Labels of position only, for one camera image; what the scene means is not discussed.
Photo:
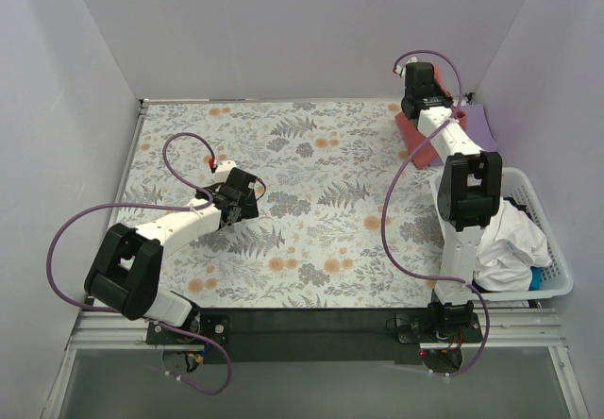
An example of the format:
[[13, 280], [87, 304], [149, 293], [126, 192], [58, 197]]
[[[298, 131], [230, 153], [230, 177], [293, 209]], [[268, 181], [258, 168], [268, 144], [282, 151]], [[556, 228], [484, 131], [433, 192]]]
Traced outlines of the red t shirt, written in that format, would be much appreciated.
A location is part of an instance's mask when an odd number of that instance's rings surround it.
[[[436, 71], [436, 78], [439, 81], [440, 85], [443, 89], [451, 95], [451, 107], [454, 105], [454, 99], [451, 92], [445, 87], [443, 82], [443, 76], [440, 68], [437, 65], [434, 65]], [[398, 125], [398, 128], [401, 132], [403, 141], [405, 142], [408, 152], [411, 153], [415, 150], [427, 137], [424, 136], [417, 128], [418, 122], [411, 122], [404, 115], [402, 109], [401, 111], [394, 117], [395, 121]]]

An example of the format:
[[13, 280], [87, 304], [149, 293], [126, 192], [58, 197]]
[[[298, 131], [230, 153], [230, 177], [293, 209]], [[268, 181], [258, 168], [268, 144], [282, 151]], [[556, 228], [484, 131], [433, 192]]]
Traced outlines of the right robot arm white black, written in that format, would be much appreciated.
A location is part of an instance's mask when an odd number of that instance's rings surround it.
[[445, 243], [439, 279], [427, 308], [405, 313], [397, 325], [403, 342], [420, 343], [430, 337], [444, 342], [478, 328], [474, 271], [483, 232], [499, 209], [502, 159], [466, 134], [460, 108], [438, 81], [432, 63], [413, 59], [395, 66], [394, 73], [405, 82], [404, 116], [444, 164], [436, 208], [444, 224]]

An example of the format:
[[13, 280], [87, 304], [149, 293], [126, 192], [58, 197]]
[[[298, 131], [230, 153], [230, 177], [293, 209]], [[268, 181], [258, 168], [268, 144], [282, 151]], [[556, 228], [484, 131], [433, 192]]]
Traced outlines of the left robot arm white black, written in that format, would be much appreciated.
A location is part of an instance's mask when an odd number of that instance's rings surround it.
[[196, 305], [159, 285], [163, 261], [202, 236], [259, 216], [257, 176], [228, 161], [219, 165], [216, 177], [182, 210], [141, 225], [110, 227], [85, 292], [129, 320], [162, 321], [178, 342], [193, 342], [201, 330]]

